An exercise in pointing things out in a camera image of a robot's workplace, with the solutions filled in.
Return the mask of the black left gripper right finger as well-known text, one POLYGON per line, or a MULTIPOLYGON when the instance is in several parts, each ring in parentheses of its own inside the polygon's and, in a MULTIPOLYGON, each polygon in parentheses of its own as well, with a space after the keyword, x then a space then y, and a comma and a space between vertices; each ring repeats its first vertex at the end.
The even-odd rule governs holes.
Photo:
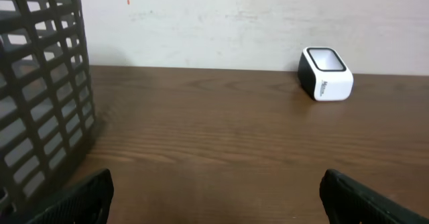
POLYGON ((335 169, 326 170, 319 195, 330 224, 428 224, 428 219, 335 169))

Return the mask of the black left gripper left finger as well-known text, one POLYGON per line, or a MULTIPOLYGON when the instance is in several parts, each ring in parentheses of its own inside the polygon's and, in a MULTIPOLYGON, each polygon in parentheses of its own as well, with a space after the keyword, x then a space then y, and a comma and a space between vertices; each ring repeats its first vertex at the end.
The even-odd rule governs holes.
POLYGON ((27 223, 105 224, 114 194, 108 169, 101 169, 60 190, 29 211, 27 223))

